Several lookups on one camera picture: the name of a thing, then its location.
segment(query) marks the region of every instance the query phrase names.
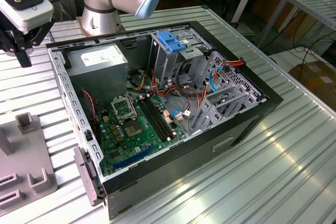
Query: white label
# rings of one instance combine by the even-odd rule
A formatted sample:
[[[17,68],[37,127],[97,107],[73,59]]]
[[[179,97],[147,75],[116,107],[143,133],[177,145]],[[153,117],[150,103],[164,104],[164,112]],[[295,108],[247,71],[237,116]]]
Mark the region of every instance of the white label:
[[[328,76],[320,76],[320,78],[321,78],[322,81],[324,81],[325,83],[333,83],[333,81],[332,81]]]
[[[311,66],[308,66],[313,72],[320,72],[321,69],[319,69],[317,66],[315,65],[311,65]]]
[[[114,65],[124,63],[123,55],[118,52],[115,46],[94,52],[86,52],[81,55],[81,58],[87,67],[108,61],[112,61]]]

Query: slotted aluminum surface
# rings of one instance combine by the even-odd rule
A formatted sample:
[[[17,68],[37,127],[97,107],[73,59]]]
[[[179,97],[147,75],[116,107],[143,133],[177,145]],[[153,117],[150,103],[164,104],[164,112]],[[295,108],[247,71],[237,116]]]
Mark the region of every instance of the slotted aluminum surface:
[[[239,145],[156,195],[114,223],[331,223],[336,217],[336,121],[320,101],[210,10],[123,15],[127,30],[197,20],[284,99]],[[76,22],[56,24],[55,41],[83,37]],[[91,207],[73,159],[77,145],[59,97],[47,52],[22,69],[0,56],[0,123],[29,111],[39,115],[59,189],[0,218],[0,223],[109,223]]]
[[[336,0],[288,0],[332,29],[336,29]]]

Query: blue latch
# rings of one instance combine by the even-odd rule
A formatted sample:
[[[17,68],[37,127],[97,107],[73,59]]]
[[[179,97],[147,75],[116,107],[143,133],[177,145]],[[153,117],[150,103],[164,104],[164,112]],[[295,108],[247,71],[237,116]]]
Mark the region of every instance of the blue latch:
[[[160,41],[164,43],[170,52],[178,52],[186,49],[187,47],[179,42],[176,36],[170,31],[161,31],[157,33]]]

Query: metal shelf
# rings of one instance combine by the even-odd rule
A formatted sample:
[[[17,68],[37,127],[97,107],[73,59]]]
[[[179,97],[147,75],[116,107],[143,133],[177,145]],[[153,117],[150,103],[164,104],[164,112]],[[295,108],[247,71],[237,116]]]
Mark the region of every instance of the metal shelf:
[[[281,0],[277,9],[261,33],[258,47],[263,44],[275,21],[278,19],[287,3],[291,3],[297,10],[302,10],[333,30],[336,30],[336,0]]]

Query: green circuit board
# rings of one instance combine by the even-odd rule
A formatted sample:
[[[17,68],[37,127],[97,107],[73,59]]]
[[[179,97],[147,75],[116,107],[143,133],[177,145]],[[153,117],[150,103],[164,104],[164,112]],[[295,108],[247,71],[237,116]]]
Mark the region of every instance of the green circuit board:
[[[163,111],[166,108],[159,97],[154,95],[150,98],[150,101],[155,104],[157,113],[164,119]],[[158,152],[185,138],[183,130],[176,122],[173,122],[170,125],[166,124],[176,134],[170,141],[162,141],[140,108],[138,101],[132,101],[132,104],[137,116],[134,120],[126,120],[123,123],[118,122],[112,106],[97,112],[101,133],[100,148],[104,154],[100,166],[104,176],[110,175],[142,159],[144,156]],[[118,115],[127,113],[129,113],[127,106],[119,106]],[[106,122],[104,121],[104,116],[108,117],[108,121],[106,121],[106,117]]]

